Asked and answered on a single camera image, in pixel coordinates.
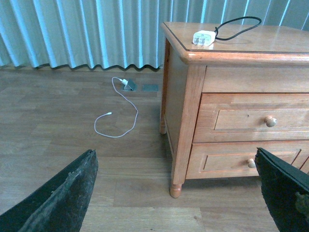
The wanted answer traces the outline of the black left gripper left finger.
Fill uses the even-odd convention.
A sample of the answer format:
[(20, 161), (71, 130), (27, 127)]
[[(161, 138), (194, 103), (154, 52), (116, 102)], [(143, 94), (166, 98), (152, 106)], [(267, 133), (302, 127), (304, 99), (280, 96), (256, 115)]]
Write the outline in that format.
[(23, 201), (0, 216), (2, 232), (78, 232), (98, 171), (87, 150)]

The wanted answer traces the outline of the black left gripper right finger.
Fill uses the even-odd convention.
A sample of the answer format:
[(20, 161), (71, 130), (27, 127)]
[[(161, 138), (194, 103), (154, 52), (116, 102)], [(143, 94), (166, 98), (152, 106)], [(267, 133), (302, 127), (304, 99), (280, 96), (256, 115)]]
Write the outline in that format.
[(309, 175), (259, 147), (261, 192), (280, 232), (309, 230)]

